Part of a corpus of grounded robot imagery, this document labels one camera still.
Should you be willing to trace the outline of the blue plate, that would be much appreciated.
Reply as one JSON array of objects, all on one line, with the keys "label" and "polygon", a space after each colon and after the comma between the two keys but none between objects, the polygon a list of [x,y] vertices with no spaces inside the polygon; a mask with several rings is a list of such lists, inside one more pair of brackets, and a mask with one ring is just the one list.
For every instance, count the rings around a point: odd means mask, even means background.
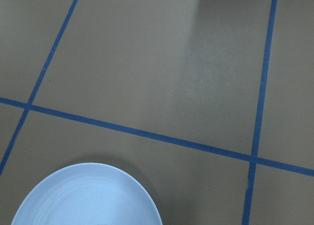
[{"label": "blue plate", "polygon": [[160,225],[158,209],[131,175],[100,163],[62,168],[39,182],[14,225]]}]

